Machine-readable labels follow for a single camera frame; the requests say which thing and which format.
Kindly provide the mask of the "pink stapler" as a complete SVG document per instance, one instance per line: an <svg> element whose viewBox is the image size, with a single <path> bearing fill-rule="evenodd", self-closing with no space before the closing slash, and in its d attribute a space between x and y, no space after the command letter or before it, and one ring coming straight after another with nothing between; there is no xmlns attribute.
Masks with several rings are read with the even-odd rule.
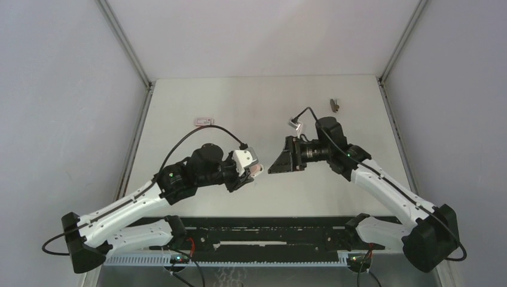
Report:
<svg viewBox="0 0 507 287"><path fill-rule="evenodd" d="M264 171L264 166L262 164L255 164L249 167L250 177L255 178L259 176Z"/></svg>

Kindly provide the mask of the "red white staple box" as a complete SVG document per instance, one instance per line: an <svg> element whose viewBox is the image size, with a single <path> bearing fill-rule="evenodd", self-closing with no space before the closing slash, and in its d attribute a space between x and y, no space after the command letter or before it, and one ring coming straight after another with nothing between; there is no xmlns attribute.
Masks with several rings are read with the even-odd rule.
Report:
<svg viewBox="0 0 507 287"><path fill-rule="evenodd" d="M195 126L209 126L214 125L214 119L213 118L196 118L195 120Z"/></svg>

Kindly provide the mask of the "tan stapler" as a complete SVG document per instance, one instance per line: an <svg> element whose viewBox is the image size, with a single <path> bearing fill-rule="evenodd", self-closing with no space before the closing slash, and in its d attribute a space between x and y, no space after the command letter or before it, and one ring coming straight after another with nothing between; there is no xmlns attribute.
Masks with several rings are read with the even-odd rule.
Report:
<svg viewBox="0 0 507 287"><path fill-rule="evenodd" d="M336 99L330 99L329 104L333 113L337 113L340 110L340 105Z"/></svg>

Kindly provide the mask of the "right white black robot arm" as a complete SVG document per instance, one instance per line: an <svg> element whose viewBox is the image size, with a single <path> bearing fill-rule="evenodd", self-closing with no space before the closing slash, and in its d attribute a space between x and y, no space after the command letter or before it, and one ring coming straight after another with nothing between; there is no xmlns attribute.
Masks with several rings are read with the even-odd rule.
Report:
<svg viewBox="0 0 507 287"><path fill-rule="evenodd" d="M270 174L301 172L308 163L325 161L333 172L362 188L392 212L397 224L362 213L347 223L346 243L360 249L367 243L401 251L418 270L428 273L460 248L456 212L414 194L389 176L371 154L348 143L334 117L316 120L317 139L287 136L270 166Z"/></svg>

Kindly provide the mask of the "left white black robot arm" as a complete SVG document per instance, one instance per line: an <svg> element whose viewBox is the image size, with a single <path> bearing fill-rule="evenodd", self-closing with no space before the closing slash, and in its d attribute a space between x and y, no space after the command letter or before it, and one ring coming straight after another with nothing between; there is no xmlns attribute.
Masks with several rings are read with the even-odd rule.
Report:
<svg viewBox="0 0 507 287"><path fill-rule="evenodd" d="M191 156L168 165L127 197L88 215L62 217L65 242L76 274L102 265L115 254L151 246L182 248L187 231L180 217L165 216L145 225L134 222L196 194L201 187L224 185L229 192L254 181L264 170L252 148L231 151L206 143Z"/></svg>

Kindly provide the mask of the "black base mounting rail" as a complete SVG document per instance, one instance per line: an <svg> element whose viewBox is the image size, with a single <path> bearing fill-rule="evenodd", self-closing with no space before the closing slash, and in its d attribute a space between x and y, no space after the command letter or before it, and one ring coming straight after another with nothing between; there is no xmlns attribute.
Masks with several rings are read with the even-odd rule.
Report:
<svg viewBox="0 0 507 287"><path fill-rule="evenodd" d="M317 217L189 217L181 221L184 239L162 247L189 252L196 259L301 261L330 259L334 252L361 254L393 251L365 243L347 228L351 216Z"/></svg>

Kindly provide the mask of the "right aluminium frame post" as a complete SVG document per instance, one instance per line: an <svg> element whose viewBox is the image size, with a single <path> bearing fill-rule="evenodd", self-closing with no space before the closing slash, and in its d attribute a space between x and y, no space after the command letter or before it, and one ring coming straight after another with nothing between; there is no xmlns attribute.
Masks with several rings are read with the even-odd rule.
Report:
<svg viewBox="0 0 507 287"><path fill-rule="evenodd" d="M402 34L399 37L393 52L391 53L381 75L378 77L380 86L385 85L385 82L391 74L392 69L396 65L396 62L398 61L404 47L408 43L411 34L413 33L416 25L418 24L423 12L429 3L430 0L419 0L417 2L417 5L410 16L409 21L405 25L404 30L402 31Z"/></svg>

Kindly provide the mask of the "aluminium frame post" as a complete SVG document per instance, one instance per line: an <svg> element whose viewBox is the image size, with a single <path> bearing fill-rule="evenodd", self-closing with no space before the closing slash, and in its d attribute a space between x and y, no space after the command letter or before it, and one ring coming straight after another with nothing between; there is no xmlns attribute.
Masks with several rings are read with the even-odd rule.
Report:
<svg viewBox="0 0 507 287"><path fill-rule="evenodd" d="M416 25L418 24L423 12L429 3L430 0L419 0L417 2L417 5L410 16L409 21L405 25L404 30L402 31L402 34L399 37L393 52L391 53L381 75L378 77L380 86L385 85L385 82L391 74L392 69L396 65L396 62L398 61L404 47L408 43L411 34L413 33Z"/></svg>
<svg viewBox="0 0 507 287"><path fill-rule="evenodd" d="M127 60L130 62L133 70L136 75L141 80L143 86L149 90L152 86L151 81L149 80L145 69L143 68L141 61L136 54L132 43L130 42L127 34L125 33L118 17L116 16L111 4L107 0L96 0L100 12L103 14L107 24L112 30L113 35L117 39L121 49L127 57Z"/></svg>

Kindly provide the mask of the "left aluminium frame post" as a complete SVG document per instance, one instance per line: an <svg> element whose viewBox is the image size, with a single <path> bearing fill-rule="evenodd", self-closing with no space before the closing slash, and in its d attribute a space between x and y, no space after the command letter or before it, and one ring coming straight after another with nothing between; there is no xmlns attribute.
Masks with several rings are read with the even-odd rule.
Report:
<svg viewBox="0 0 507 287"><path fill-rule="evenodd" d="M141 80L143 86L149 90L152 86L151 81L149 80L145 69L143 68L141 61L136 54L132 43L130 42L127 34L125 33L118 17L116 16L111 4L107 0L96 0L100 12L103 14L107 24L112 30L113 35L117 39L121 49L127 57L127 60L130 62L133 70L136 75Z"/></svg>

